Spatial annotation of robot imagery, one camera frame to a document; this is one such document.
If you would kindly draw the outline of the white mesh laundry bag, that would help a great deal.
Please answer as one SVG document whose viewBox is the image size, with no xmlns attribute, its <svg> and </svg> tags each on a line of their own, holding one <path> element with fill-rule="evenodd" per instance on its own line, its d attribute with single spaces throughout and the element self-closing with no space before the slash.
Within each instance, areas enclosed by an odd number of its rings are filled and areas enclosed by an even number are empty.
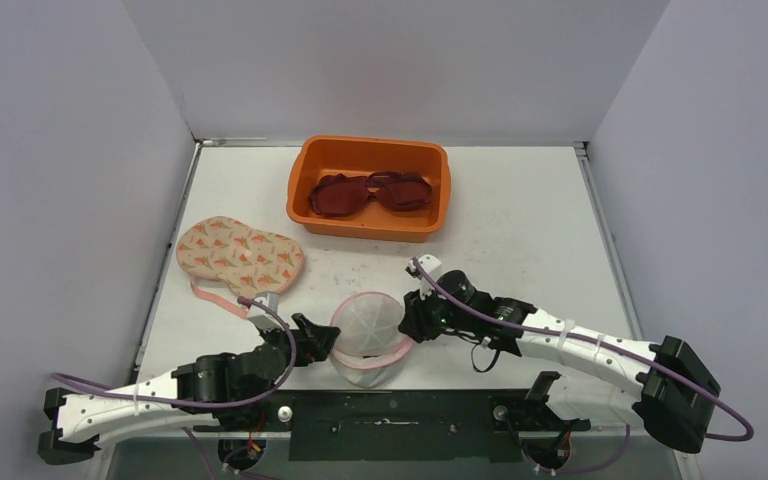
<svg viewBox="0 0 768 480">
<path fill-rule="evenodd" d="M 404 313 L 398 300 L 376 291 L 356 293 L 336 308 L 330 325 L 340 333 L 329 358 L 347 382 L 375 389 L 401 372 L 415 345 L 399 330 Z"/>
</svg>

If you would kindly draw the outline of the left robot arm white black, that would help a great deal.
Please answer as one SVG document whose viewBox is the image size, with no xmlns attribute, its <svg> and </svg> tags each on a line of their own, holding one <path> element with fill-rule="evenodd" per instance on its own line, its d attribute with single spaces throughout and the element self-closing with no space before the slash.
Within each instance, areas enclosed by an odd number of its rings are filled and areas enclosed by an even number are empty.
<svg viewBox="0 0 768 480">
<path fill-rule="evenodd" d="M 51 422 L 38 437 L 37 454 L 49 465 L 91 459 L 103 448 L 165 429 L 242 431 L 276 415 L 269 397 L 295 368 L 328 359 L 341 333 L 301 313 L 283 328 L 265 318 L 262 340 L 243 353 L 203 355 L 156 378 L 106 389 L 65 376 L 46 392 L 43 411 Z"/>
</svg>

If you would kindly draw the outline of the orange plastic tub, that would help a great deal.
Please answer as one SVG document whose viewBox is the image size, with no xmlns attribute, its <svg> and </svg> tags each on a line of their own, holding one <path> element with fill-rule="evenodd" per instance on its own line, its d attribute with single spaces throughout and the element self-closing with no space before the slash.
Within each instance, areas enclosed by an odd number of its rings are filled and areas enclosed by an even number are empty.
<svg viewBox="0 0 768 480">
<path fill-rule="evenodd" d="M 286 211 L 315 234 L 421 243 L 442 228 L 451 190 L 439 145 L 319 135 L 295 160 Z"/>
</svg>

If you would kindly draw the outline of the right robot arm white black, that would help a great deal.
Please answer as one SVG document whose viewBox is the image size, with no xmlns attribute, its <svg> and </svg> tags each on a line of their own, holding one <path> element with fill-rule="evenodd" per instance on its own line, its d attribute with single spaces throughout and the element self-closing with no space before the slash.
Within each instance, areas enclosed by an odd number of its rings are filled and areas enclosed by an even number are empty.
<svg viewBox="0 0 768 480">
<path fill-rule="evenodd" d="M 560 420 L 616 421 L 641 426 L 661 444 L 700 452 L 721 386 L 693 348 L 624 339 L 563 320 L 528 302 L 476 289 L 461 270 L 435 283 L 415 267 L 418 289 L 404 297 L 401 333 L 417 343 L 453 336 L 518 358 L 556 363 L 587 375 L 576 383 L 556 375 L 525 402 L 528 421 L 548 429 Z"/>
</svg>

